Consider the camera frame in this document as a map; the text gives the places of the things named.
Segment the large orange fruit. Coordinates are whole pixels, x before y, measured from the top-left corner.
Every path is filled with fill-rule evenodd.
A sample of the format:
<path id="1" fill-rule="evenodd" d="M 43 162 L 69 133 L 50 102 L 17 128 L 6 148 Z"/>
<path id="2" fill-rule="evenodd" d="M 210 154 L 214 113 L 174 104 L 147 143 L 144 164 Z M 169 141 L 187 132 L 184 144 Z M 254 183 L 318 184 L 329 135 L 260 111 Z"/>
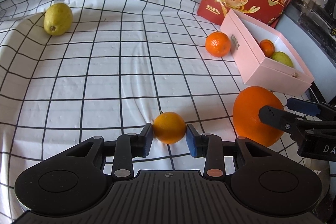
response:
<path id="1" fill-rule="evenodd" d="M 259 86 L 245 88 L 234 102 L 233 124 L 239 136 L 270 147 L 280 139 L 283 132 L 261 122 L 259 110 L 265 105 L 284 109 L 281 101 L 265 88 Z"/>

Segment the small orange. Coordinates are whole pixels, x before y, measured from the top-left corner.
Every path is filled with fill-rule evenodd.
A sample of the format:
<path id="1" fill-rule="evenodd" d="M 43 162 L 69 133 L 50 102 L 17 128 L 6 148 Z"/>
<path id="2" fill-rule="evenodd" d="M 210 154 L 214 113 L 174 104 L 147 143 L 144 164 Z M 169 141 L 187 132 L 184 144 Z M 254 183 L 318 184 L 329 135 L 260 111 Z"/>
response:
<path id="1" fill-rule="evenodd" d="M 186 133 L 183 118 L 174 112 L 165 112 L 157 116 L 153 122 L 154 136 L 165 144 L 180 141 Z"/>

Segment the mandarin orange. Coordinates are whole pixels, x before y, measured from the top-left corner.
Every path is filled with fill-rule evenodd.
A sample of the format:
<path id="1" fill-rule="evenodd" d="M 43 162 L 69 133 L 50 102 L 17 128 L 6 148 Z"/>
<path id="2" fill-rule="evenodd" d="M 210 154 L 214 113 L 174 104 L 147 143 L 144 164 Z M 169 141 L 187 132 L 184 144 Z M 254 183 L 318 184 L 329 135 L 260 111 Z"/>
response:
<path id="1" fill-rule="evenodd" d="M 224 57 L 231 50 L 231 42 L 225 33 L 217 31 L 206 37 L 205 48 L 214 57 Z"/>
<path id="2" fill-rule="evenodd" d="M 275 53 L 274 44 L 268 39 L 262 40 L 259 43 L 259 46 L 260 46 L 262 52 L 264 53 L 264 55 L 268 58 L 271 58 L 272 55 Z"/>

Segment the yellow lemon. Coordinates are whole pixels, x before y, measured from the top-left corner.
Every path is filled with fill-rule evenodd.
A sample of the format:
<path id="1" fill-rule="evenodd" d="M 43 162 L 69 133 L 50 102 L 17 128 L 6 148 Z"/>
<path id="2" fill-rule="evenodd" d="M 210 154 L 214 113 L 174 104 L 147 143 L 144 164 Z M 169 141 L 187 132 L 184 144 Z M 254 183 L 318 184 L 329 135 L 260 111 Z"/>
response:
<path id="1" fill-rule="evenodd" d="M 43 27 L 51 36 L 60 36 L 67 32 L 73 21 L 72 10 L 65 3 L 55 3 L 45 13 Z"/>

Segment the green pear in box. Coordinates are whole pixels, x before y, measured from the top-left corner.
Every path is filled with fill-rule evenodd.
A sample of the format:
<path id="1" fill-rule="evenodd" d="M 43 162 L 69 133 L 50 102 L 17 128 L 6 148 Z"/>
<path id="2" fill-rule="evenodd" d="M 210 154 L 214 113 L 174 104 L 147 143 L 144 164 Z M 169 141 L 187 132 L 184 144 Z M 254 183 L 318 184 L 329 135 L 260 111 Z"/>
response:
<path id="1" fill-rule="evenodd" d="M 273 55 L 271 56 L 271 59 L 274 60 L 274 61 L 277 61 L 279 63 L 282 63 L 282 64 L 284 64 L 286 66 L 289 66 L 291 68 L 294 67 L 292 60 L 284 52 L 278 51 L 278 52 L 273 53 Z"/>

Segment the pink cardboard box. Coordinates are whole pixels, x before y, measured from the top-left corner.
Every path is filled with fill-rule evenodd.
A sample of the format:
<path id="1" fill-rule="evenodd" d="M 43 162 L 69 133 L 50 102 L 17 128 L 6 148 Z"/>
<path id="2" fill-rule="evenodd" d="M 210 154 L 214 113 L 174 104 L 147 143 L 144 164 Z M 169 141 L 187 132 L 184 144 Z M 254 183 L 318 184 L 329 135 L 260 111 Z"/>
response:
<path id="1" fill-rule="evenodd" d="M 231 54 L 244 84 L 292 96 L 302 95 L 313 83 L 314 77 L 303 59 L 281 33 L 251 16 L 230 10 L 220 27 L 231 42 Z M 286 53 L 294 67 L 266 57 L 259 42 L 268 39 L 276 51 Z"/>

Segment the mandarin orange in box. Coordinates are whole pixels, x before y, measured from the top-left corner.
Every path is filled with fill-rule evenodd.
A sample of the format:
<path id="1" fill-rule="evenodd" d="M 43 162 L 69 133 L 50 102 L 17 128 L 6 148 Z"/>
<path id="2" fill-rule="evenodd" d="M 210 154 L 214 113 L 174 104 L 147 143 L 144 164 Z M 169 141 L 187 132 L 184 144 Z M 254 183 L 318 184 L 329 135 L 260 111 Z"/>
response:
<path id="1" fill-rule="evenodd" d="M 259 43 L 259 46 L 260 46 L 262 52 L 264 53 L 264 55 L 268 58 L 271 58 L 272 55 L 275 53 L 274 44 L 268 39 L 262 40 Z"/>

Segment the computer monitor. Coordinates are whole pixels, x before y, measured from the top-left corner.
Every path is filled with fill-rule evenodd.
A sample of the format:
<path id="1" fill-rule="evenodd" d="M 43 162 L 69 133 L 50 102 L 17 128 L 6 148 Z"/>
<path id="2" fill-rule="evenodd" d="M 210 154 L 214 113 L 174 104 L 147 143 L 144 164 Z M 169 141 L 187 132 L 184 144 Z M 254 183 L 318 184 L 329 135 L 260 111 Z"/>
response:
<path id="1" fill-rule="evenodd" d="M 313 75 L 310 96 L 335 104 L 335 0 L 291 0 L 276 29 Z"/>

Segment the white checkered tablecloth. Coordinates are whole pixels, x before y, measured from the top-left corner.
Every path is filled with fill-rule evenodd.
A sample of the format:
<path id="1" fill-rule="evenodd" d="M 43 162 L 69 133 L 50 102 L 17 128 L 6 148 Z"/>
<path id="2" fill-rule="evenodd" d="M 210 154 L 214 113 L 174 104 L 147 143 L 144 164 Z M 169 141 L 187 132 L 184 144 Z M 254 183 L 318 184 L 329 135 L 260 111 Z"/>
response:
<path id="1" fill-rule="evenodd" d="M 232 56 L 205 49 L 219 27 L 201 0 L 8 0 L 1 3 L 1 223 L 22 213 L 25 169 L 90 137 L 140 132 L 160 112 L 199 132 L 236 137 L 232 109 L 245 88 Z M 60 36 L 46 10 L 70 7 Z"/>

